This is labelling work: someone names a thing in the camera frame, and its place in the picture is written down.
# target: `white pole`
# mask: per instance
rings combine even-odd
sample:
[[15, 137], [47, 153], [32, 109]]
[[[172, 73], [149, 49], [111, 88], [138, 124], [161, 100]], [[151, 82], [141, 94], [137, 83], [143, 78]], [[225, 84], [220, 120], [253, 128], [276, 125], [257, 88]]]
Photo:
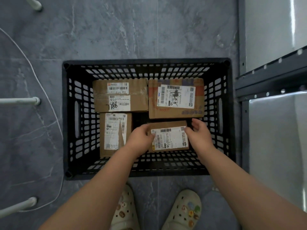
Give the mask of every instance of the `white pole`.
[[29, 98], [0, 98], [0, 105], [39, 105], [40, 99], [38, 97]]
[[43, 9], [41, 3], [37, 0], [26, 0], [30, 6], [32, 6], [32, 8], [36, 11], [41, 11]]
[[15, 212], [21, 211], [25, 208], [32, 207], [36, 203], [37, 203], [37, 198], [31, 197], [27, 201], [24, 201], [24, 202], [15, 204], [13, 206], [10, 206], [8, 208], [2, 209], [2, 210], [0, 210], [0, 219], [5, 217], [5, 216], [8, 216], [10, 214], [13, 214]]

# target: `package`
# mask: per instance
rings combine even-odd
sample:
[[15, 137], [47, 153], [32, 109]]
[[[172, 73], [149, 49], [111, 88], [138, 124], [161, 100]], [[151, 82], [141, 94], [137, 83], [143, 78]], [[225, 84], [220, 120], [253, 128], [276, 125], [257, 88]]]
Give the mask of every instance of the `package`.
[[147, 134], [155, 133], [156, 136], [148, 151], [163, 152], [189, 149], [188, 136], [184, 131], [186, 126], [186, 121], [150, 123]]
[[149, 80], [149, 118], [199, 118], [205, 115], [202, 78]]
[[110, 157], [132, 132], [131, 113], [100, 113], [100, 157]]
[[96, 112], [148, 111], [147, 79], [93, 81]]

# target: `white label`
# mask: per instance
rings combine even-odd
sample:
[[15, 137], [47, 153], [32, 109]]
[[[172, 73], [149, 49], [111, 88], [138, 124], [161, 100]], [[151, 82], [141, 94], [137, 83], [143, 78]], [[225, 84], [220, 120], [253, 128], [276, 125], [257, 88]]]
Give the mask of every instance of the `white label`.
[[104, 128], [104, 149], [116, 150], [118, 149], [118, 131], [121, 124], [122, 138], [126, 144], [127, 134], [127, 115], [126, 114], [106, 114], [105, 128]]
[[157, 106], [194, 109], [195, 89], [194, 86], [161, 85], [158, 87]]
[[130, 95], [109, 96], [109, 112], [130, 111]]
[[107, 91], [108, 93], [129, 94], [129, 83], [128, 82], [108, 83]]
[[189, 147], [188, 137], [184, 129], [185, 126], [152, 129], [151, 133], [156, 134], [154, 141], [152, 143], [153, 150], [156, 151], [164, 149]]

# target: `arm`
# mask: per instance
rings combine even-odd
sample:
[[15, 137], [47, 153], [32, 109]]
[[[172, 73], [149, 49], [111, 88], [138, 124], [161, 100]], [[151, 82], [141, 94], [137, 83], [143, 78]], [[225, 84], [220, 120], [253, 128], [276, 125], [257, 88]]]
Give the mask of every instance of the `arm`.
[[306, 229], [307, 213], [246, 173], [217, 150], [202, 121], [185, 129], [201, 163], [206, 166], [241, 225], [246, 229]]
[[136, 128], [120, 148], [85, 186], [61, 206], [39, 229], [109, 230], [122, 190], [137, 157], [147, 151], [154, 135], [149, 125]]

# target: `black plastic crate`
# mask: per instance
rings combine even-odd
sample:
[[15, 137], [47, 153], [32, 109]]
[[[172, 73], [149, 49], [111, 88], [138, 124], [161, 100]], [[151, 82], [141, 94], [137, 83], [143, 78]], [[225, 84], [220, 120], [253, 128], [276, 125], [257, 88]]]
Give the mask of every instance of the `black plastic crate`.
[[[63, 166], [65, 179], [91, 179], [108, 161], [99, 155], [99, 113], [94, 111], [92, 82], [98, 79], [178, 79], [200, 77], [205, 84], [205, 116], [215, 146], [235, 161], [232, 68], [228, 58], [64, 61]], [[133, 127], [150, 120], [133, 113]], [[209, 174], [189, 150], [145, 153], [130, 177]]]

